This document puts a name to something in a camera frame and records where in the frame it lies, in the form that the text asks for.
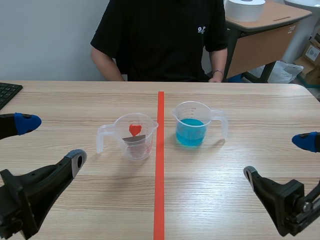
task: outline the red heart-shaped object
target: red heart-shaped object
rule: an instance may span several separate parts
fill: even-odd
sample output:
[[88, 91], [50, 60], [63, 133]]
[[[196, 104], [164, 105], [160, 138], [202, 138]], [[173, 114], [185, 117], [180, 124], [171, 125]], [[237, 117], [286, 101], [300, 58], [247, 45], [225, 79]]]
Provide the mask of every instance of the red heart-shaped object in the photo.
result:
[[129, 126], [129, 132], [132, 134], [132, 136], [137, 136], [141, 132], [142, 126], [137, 124], [131, 124]]

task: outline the printed logo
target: printed logo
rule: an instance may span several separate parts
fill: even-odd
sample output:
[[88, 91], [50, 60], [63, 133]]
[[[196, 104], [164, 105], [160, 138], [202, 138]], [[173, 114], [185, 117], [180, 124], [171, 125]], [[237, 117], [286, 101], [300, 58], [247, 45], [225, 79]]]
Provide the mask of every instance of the printed logo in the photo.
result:
[[198, 33], [199, 33], [199, 34], [204, 34], [204, 33], [205, 33], [205, 30], [206, 30], [206, 26], [204, 26], [204, 27], [198, 27]]

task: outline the person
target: person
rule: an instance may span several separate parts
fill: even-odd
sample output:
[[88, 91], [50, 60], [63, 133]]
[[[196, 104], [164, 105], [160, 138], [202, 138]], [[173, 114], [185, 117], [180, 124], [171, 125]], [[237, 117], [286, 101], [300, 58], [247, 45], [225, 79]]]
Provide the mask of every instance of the person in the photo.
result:
[[[108, 81], [128, 74], [128, 81], [221, 83], [225, 22], [224, 0], [110, 0], [91, 57]], [[202, 69], [204, 47], [211, 77]]]

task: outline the red tape line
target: red tape line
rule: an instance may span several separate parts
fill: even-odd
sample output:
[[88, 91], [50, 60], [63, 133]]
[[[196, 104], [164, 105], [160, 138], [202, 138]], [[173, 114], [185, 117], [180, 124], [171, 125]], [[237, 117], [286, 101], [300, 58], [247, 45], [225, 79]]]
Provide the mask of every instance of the red tape line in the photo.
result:
[[165, 240], [165, 92], [158, 93], [153, 240]]

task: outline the bracelet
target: bracelet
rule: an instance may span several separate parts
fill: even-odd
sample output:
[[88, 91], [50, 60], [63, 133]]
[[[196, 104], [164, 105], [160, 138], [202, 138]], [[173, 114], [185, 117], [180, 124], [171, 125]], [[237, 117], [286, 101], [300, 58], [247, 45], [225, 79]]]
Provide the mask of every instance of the bracelet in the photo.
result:
[[222, 74], [222, 78], [223, 78], [223, 79], [225, 78], [225, 73], [224, 73], [223, 71], [221, 71], [221, 70], [215, 70], [214, 72], [212, 72], [212, 77], [214, 76], [214, 74], [215, 74], [216, 72], [221, 73], [221, 74]]

